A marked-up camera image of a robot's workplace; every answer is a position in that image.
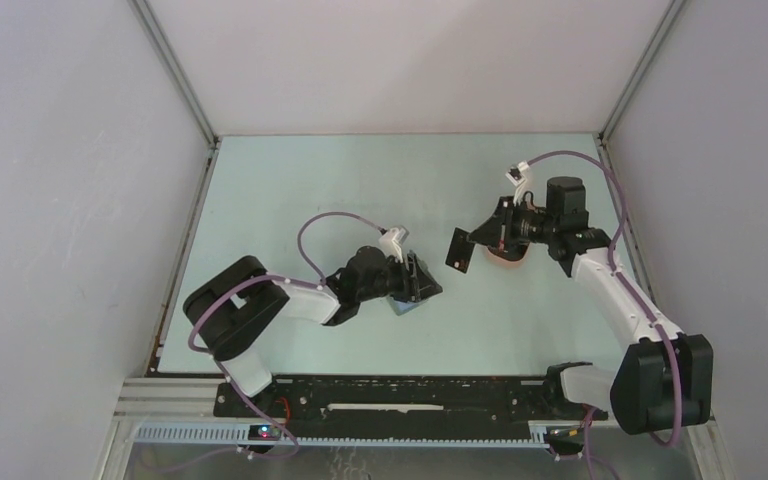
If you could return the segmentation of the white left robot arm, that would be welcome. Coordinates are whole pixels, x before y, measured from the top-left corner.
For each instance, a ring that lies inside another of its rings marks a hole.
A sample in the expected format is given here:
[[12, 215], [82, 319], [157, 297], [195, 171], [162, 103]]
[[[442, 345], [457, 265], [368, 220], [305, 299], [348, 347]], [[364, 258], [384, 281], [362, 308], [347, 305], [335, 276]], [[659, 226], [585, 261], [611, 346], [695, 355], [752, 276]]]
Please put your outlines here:
[[259, 417], [274, 408], [276, 390], [254, 344], [274, 320], [295, 318], [336, 327], [355, 317], [367, 301], [384, 298], [403, 312], [442, 291], [413, 251], [396, 256], [361, 247], [321, 284], [272, 273], [247, 255], [193, 291], [183, 312], [192, 325], [189, 347], [208, 354], [237, 385], [238, 404]]

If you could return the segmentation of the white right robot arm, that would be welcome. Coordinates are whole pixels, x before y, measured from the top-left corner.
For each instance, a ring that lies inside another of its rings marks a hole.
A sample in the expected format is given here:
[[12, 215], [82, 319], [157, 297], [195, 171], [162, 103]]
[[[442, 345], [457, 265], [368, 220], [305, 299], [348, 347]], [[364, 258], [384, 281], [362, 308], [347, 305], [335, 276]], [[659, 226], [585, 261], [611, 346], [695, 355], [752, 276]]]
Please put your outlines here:
[[505, 260], [546, 246], [563, 273], [588, 293], [623, 351], [608, 371], [588, 362], [558, 366], [541, 392], [545, 411], [566, 418], [580, 405], [610, 414], [631, 435], [703, 425], [711, 418], [714, 352], [656, 309], [621, 265], [612, 240], [590, 226], [586, 189], [577, 177], [548, 180], [542, 206], [524, 194], [502, 196], [472, 231], [458, 230], [450, 248], [477, 246]]

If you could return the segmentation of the green leather card holder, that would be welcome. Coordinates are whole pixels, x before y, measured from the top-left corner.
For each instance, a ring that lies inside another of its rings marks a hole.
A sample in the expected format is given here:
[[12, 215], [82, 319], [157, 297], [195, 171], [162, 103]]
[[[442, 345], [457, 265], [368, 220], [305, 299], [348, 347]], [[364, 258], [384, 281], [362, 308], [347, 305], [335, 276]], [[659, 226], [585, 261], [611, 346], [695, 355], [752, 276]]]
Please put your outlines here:
[[387, 298], [388, 305], [397, 316], [403, 316], [422, 306], [425, 301], [402, 301], [393, 297]]

